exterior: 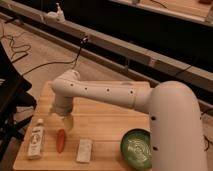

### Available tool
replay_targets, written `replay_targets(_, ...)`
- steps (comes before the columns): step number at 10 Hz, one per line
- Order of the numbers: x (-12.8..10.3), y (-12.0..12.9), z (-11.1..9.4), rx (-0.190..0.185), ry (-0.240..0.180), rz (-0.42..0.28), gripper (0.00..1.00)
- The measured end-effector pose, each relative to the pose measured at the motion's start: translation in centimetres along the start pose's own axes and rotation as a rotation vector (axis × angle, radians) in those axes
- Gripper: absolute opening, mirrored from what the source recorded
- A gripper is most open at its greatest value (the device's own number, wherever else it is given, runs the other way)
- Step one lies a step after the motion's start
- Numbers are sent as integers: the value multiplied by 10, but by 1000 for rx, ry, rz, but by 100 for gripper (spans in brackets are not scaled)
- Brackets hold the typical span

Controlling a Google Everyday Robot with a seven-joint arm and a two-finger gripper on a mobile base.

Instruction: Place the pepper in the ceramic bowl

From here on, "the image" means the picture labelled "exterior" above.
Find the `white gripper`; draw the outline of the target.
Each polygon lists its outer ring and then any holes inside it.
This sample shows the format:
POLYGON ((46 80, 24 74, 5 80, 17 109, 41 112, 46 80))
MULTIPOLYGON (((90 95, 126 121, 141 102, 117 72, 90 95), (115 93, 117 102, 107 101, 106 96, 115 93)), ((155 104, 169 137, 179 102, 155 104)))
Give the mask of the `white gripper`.
POLYGON ((53 111, 59 116, 65 116, 62 118, 64 127, 67 131, 71 131, 74 126, 74 118, 72 115, 69 115, 72 109, 70 107, 54 106, 53 111))

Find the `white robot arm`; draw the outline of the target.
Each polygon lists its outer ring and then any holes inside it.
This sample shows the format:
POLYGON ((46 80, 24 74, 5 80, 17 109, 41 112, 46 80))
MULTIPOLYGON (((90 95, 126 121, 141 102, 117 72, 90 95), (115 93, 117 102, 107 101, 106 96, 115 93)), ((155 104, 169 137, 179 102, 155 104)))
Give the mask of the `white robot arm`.
POLYGON ((201 111, 185 84, 166 81, 154 88, 84 82, 68 70, 52 82, 51 111, 72 125, 73 99, 83 97, 149 115, 153 171, 208 171, 201 111))

